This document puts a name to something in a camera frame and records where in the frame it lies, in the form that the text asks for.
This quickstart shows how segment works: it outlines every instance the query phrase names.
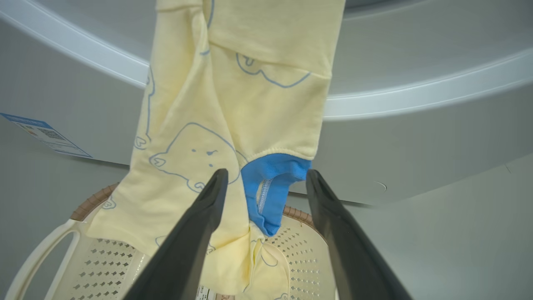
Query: gray wall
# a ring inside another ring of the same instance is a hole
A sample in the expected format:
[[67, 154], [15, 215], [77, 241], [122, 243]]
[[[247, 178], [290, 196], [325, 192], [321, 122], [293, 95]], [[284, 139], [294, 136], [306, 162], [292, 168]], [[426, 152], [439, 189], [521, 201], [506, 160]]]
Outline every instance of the gray wall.
[[[533, 154], [410, 199], [346, 208], [415, 299], [532, 299], [532, 182]], [[288, 204], [309, 212], [302, 198]]]
[[[0, 117], [0, 299], [31, 251], [85, 199], [120, 181], [123, 165], [57, 154]], [[56, 253], [26, 299], [42, 299], [61, 262]]]
[[1, 20], [0, 38], [0, 113], [45, 121], [92, 157], [129, 164], [143, 90]]

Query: clothing tag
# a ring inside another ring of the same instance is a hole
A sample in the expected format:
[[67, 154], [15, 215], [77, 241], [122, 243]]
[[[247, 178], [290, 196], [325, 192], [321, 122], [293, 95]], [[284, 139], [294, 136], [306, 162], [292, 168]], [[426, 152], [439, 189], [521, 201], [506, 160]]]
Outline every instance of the clothing tag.
[[196, 293], [196, 300], [215, 300], [216, 293], [209, 290], [204, 286], [198, 287], [198, 292]]
[[58, 153], [92, 158], [92, 156], [88, 155], [85, 151], [74, 145], [74, 143], [69, 141], [66, 137], [61, 135], [44, 121], [3, 113], [0, 113], [0, 115], [3, 115], [6, 119], [24, 129], [25, 132], [40, 140], [43, 144], [52, 148]]
[[204, 286], [199, 286], [195, 300], [235, 300], [235, 296], [220, 295]]

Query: blue cuff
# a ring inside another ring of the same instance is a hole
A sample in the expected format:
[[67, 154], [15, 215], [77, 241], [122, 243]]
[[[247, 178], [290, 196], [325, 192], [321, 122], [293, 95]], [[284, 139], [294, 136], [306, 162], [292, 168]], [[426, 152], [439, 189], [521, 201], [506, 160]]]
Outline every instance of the blue cuff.
[[310, 168], [311, 161], [281, 153], [263, 156], [243, 167], [248, 215], [267, 236], [275, 235], [281, 226], [289, 186], [305, 180]]

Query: perforated basket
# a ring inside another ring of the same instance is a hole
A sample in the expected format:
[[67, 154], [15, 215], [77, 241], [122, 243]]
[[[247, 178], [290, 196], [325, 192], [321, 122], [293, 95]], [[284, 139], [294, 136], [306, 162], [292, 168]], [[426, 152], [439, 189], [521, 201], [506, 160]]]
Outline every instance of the perforated basket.
[[[74, 238], [45, 296], [61, 300], [122, 299], [150, 257], [131, 245], [85, 235], [95, 212], [118, 184], [108, 186], [80, 205], [70, 219], [49, 234], [17, 273], [6, 299], [22, 300], [46, 256], [69, 233]], [[327, 244], [311, 216], [285, 207], [281, 228], [266, 242], [285, 256], [290, 270], [289, 293], [280, 300], [334, 299], [335, 282]]]

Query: yellow garment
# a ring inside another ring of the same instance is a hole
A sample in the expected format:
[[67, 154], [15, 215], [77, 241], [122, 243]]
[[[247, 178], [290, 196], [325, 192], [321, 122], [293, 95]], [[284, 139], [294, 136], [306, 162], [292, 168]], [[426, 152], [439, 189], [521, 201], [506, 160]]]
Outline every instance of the yellow garment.
[[287, 298], [287, 262], [248, 220], [240, 169], [271, 153], [314, 157], [343, 8], [343, 0], [158, 0], [131, 169], [87, 235], [153, 255], [226, 168], [200, 284], [237, 298]]

